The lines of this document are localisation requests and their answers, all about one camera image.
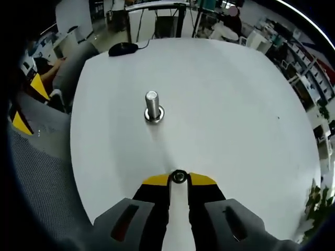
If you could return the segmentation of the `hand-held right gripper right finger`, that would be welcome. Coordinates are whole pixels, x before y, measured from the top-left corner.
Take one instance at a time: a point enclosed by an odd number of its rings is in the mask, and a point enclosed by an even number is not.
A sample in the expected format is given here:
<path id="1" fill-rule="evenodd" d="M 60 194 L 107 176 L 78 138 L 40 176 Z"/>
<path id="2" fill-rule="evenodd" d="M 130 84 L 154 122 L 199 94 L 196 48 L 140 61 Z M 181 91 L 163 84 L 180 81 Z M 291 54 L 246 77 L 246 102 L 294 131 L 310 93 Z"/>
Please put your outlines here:
<path id="1" fill-rule="evenodd" d="M 196 250 L 299 250 L 299 244 L 280 240 L 263 220 L 235 199 L 226 199 L 216 182 L 188 174 L 189 222 Z"/>

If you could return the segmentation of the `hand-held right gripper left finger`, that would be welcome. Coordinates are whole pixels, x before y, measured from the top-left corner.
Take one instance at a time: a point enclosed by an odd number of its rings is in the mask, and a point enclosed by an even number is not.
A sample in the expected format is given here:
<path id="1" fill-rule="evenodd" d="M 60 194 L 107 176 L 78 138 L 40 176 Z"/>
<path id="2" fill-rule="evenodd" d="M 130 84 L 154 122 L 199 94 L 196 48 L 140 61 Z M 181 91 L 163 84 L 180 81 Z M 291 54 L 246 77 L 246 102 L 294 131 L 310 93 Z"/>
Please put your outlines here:
<path id="1" fill-rule="evenodd" d="M 67 250 L 161 250 L 169 222 L 170 175 L 112 172 L 97 181 L 75 177 L 84 214 Z"/>

